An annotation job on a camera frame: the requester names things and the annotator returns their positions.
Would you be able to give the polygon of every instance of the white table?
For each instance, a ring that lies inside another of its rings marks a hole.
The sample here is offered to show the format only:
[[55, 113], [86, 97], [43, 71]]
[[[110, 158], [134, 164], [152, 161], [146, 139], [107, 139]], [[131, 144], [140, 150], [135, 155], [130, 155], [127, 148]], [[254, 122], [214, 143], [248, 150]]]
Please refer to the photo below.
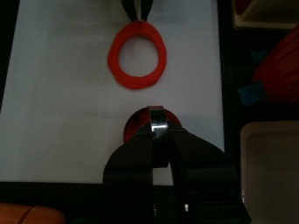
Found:
[[[223, 149], [216, 0], [159, 0], [148, 21], [168, 51], [150, 88], [119, 85], [108, 48], [128, 22], [120, 0], [21, 0], [0, 115], [0, 180], [100, 183], [128, 117], [163, 105], [183, 127]], [[154, 70], [156, 52], [126, 43], [122, 67]], [[170, 170], [154, 183], [172, 183]]]

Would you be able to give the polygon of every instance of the red ring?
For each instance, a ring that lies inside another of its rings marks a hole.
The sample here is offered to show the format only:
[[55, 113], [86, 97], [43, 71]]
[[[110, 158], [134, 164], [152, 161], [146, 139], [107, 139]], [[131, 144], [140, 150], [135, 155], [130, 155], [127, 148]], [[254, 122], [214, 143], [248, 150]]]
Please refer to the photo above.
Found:
[[[119, 65], [119, 54], [124, 43], [135, 37], [143, 37], [154, 42], [158, 50], [159, 61], [155, 70], [146, 76], [136, 77], [126, 73]], [[107, 56], [107, 64], [116, 81], [131, 89], [147, 88], [160, 79], [166, 68], [167, 51], [164, 41], [155, 27], [144, 21], [130, 23], [116, 35]]]

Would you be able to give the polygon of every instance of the red cloth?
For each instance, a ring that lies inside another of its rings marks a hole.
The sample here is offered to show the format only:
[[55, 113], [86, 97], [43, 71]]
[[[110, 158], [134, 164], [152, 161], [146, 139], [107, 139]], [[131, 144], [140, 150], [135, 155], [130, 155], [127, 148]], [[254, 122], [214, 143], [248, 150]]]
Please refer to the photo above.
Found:
[[252, 76], [256, 81], [263, 83], [267, 102], [299, 104], [299, 25], [258, 66]]

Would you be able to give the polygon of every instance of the orange object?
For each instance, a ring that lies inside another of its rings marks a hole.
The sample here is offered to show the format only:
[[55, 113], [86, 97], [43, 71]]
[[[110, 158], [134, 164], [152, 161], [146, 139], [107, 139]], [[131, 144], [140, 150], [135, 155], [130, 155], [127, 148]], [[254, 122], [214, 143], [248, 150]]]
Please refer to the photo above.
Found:
[[63, 213], [47, 206], [0, 203], [1, 224], [64, 224]]
[[299, 104], [299, 25], [290, 31], [256, 68], [252, 82], [260, 81], [266, 101]]
[[[119, 65], [119, 54], [124, 43], [135, 37], [143, 37], [154, 42], [158, 50], [159, 61], [155, 70], [146, 76], [135, 77], [126, 73]], [[147, 88], [152, 86], [160, 79], [167, 61], [167, 51], [164, 41], [155, 27], [144, 21], [131, 22], [116, 35], [114, 40], [107, 63], [118, 82], [131, 89]]]

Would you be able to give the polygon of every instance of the red oval object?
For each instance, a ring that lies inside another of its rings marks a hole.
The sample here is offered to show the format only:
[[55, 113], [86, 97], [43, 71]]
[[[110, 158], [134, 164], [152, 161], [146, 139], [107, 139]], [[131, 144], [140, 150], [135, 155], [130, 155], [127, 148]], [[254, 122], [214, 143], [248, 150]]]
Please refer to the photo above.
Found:
[[299, 25], [258, 66], [252, 76], [256, 81], [263, 83], [268, 103], [299, 103]]
[[[170, 110], [164, 110], [167, 122], [176, 123], [182, 126], [180, 120]], [[131, 139], [139, 129], [151, 122], [148, 108], [139, 109], [126, 122], [124, 143]]]
[[[146, 76], [136, 77], [126, 73], [119, 64], [119, 54], [124, 43], [135, 37], [143, 37], [154, 42], [158, 50], [159, 61], [155, 70]], [[130, 23], [116, 35], [112, 46], [107, 56], [107, 64], [116, 81], [131, 89], [147, 88], [152, 86], [160, 79], [167, 61], [167, 51], [164, 41], [159, 31], [155, 27], [144, 21], [135, 21]]]

